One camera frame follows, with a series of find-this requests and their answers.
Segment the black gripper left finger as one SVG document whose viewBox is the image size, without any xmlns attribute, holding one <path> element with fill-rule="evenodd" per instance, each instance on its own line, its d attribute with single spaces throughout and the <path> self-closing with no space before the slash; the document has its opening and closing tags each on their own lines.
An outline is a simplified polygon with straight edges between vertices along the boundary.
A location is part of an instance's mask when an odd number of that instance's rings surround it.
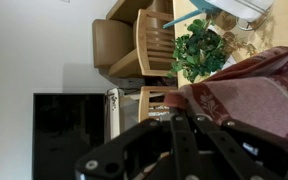
<svg viewBox="0 0 288 180">
<path fill-rule="evenodd" d="M 161 175 L 176 180 L 199 178 L 201 162 L 188 119 L 173 115 L 167 121 L 147 119 L 106 144 L 83 155 L 75 165 L 76 180 L 127 180 L 146 166 L 170 155 Z"/>
</svg>

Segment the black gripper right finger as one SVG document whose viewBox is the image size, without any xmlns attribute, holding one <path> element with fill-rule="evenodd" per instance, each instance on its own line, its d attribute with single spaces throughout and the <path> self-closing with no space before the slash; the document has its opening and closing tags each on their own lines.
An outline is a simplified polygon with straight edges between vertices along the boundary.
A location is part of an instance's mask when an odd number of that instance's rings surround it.
<svg viewBox="0 0 288 180">
<path fill-rule="evenodd" d="M 288 180 L 288 140 L 243 123 L 225 120 L 221 125 L 206 115 L 192 118 L 197 144 L 213 151 L 237 180 Z"/>
</svg>

